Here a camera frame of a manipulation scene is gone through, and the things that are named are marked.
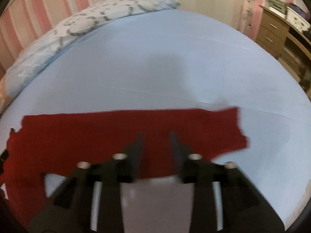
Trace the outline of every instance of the bed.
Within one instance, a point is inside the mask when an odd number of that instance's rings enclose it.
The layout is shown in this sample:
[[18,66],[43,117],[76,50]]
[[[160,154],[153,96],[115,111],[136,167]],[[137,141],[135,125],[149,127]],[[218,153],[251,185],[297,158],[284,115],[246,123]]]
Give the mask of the bed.
[[[203,15],[181,10],[133,15],[77,38],[53,55],[3,113],[0,152],[10,129],[19,130],[26,115],[231,106],[240,109],[239,126],[249,137],[249,148],[213,161],[236,162],[287,228],[311,195],[311,103],[260,46]],[[47,193],[61,180],[48,176]],[[163,232],[169,227],[187,232],[191,188],[179,189],[169,177],[140,181],[136,191],[150,196],[141,196],[125,214],[126,232]],[[142,216],[143,199],[163,202],[146,211],[152,216]],[[178,213],[181,207],[187,209]],[[174,214],[183,223],[172,228],[171,220],[157,211]],[[133,218],[149,220],[150,228]]]

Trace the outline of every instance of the desk drawer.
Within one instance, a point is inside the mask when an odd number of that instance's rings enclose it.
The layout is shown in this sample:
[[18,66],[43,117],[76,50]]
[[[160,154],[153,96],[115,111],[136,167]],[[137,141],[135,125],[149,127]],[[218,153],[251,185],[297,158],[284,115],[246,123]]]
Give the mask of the desk drawer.
[[266,28],[260,26],[257,39],[265,43],[268,47],[273,49],[276,53],[280,53],[283,49],[284,40],[280,39]]
[[266,13],[262,14],[261,25],[282,40],[285,40],[289,30],[289,26],[284,22],[280,22],[278,18]]
[[268,53],[271,54],[271,56],[273,56],[274,58],[277,58],[278,53],[276,53],[276,51],[274,51],[272,48],[270,48],[269,46],[267,46],[264,42],[260,41],[260,40],[256,40],[256,43],[259,44],[263,49],[265,49]]

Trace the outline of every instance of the wooden desk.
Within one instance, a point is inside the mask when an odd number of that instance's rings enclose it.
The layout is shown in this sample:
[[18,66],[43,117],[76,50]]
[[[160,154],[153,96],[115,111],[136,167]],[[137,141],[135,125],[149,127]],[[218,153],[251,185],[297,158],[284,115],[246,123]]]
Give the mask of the wooden desk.
[[263,9],[256,43],[276,59],[282,59],[299,77],[298,81],[311,97],[311,41],[291,23]]

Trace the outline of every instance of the wall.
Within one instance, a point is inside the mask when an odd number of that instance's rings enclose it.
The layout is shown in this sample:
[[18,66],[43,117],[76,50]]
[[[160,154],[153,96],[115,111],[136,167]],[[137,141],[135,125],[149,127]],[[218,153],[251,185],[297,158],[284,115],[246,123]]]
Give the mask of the wall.
[[[58,22],[99,0],[12,0],[0,17],[0,77],[19,53]],[[284,0],[305,9],[301,0]],[[180,0],[181,9],[213,17],[241,30],[245,25],[247,0]],[[248,36],[255,39],[262,10],[255,0],[252,26]]]

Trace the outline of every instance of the red garment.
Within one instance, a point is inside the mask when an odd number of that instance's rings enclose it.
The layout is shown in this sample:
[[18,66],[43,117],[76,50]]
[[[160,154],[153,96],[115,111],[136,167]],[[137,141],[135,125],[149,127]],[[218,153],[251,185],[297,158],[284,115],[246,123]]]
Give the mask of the red garment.
[[247,146],[237,126],[237,108],[25,116],[21,130],[11,131],[10,156],[0,177],[17,220],[27,226],[41,210],[45,173],[68,176],[80,161],[104,162],[135,141],[139,131],[145,133],[141,178],[174,174],[170,131],[207,160]]

